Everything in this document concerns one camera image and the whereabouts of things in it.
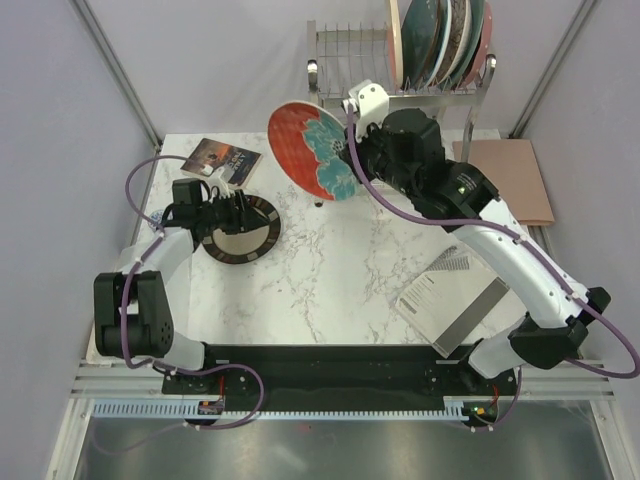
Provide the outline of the cream and pink plate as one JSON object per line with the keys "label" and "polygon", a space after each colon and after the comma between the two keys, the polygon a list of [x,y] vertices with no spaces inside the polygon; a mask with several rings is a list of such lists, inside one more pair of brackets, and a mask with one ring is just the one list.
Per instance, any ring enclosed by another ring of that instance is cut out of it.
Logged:
{"label": "cream and pink plate", "polygon": [[403,88],[404,62],[402,48],[401,18],[397,0],[386,1],[388,10],[387,45],[391,76],[395,91]]}

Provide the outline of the dark blue blossom plate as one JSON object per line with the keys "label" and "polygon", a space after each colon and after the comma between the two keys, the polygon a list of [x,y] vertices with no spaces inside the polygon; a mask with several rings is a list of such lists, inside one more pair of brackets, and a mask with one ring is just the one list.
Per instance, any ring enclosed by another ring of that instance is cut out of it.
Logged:
{"label": "dark blue blossom plate", "polygon": [[418,89],[426,81],[435,55],[443,20],[443,6],[437,0],[413,0],[401,26],[404,90]]}

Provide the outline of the black rim beige plate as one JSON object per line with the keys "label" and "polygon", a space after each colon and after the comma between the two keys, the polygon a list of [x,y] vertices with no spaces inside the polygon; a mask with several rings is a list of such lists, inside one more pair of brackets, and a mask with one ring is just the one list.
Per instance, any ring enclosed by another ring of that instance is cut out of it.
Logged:
{"label": "black rim beige plate", "polygon": [[276,208],[257,195],[248,195],[247,201],[267,224],[256,230],[234,235],[215,230],[202,242],[204,251],[214,260],[229,265],[247,264],[266,255],[278,241],[282,225]]}

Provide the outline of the red plate blue flower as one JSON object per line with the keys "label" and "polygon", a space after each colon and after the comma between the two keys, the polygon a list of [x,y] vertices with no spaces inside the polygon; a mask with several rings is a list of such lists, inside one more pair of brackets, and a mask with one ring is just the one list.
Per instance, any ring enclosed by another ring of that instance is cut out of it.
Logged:
{"label": "red plate blue flower", "polygon": [[267,137],[279,166],[302,190],[328,201],[357,193],[359,180],[341,158],[344,127],[327,110],[305,101],[284,103],[272,112]]}

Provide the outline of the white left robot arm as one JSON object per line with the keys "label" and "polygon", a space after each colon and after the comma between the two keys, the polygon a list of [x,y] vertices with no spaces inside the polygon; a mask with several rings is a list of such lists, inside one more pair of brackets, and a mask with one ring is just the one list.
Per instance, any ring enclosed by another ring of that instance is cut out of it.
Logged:
{"label": "white left robot arm", "polygon": [[94,280],[98,354],[122,359],[131,369],[155,363],[183,371],[185,382],[198,393],[215,389],[220,371],[205,360],[202,342],[176,331],[167,283],[214,231],[244,234],[268,223],[241,190],[223,196],[201,180],[174,181],[172,203],[152,241],[124,268]]}

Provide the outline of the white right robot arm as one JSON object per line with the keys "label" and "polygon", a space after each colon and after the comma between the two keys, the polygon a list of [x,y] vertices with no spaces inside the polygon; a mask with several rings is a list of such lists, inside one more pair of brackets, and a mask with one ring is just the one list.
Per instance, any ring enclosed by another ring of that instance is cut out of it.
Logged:
{"label": "white right robot arm", "polygon": [[449,159],[439,124],[419,109],[402,109],[357,136],[358,117],[347,114],[345,135],[354,172],[372,195],[379,179],[409,200],[407,220],[438,226],[478,254],[519,297],[524,315],[479,341],[458,368],[458,381],[477,394],[506,370],[529,364],[549,370],[583,363],[579,349],[589,325],[611,301],[560,269],[531,239],[497,188],[476,167]]}

